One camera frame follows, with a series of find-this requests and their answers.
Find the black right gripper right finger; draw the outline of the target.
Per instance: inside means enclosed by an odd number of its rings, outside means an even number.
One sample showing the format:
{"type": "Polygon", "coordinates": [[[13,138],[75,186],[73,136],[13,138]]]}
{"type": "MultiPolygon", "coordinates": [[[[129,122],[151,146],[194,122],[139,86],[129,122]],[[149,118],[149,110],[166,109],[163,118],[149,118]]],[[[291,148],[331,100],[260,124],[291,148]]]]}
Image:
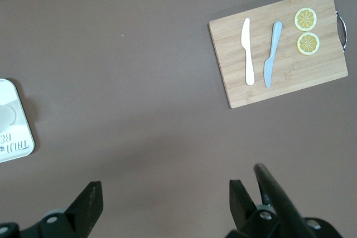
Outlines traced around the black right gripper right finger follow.
{"type": "Polygon", "coordinates": [[[230,212],[236,229],[227,237],[297,237],[283,227],[274,208],[256,206],[240,180],[229,182],[230,212]]]}

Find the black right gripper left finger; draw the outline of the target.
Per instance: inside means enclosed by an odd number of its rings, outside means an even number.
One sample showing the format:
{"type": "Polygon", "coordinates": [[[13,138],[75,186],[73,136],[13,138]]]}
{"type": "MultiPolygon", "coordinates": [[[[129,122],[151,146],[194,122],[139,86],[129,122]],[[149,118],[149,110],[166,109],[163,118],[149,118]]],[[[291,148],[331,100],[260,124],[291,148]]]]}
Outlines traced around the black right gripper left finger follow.
{"type": "Polygon", "coordinates": [[[100,181],[90,182],[64,212],[54,212],[20,230],[15,222],[1,224],[1,237],[88,237],[103,212],[100,181]]]}

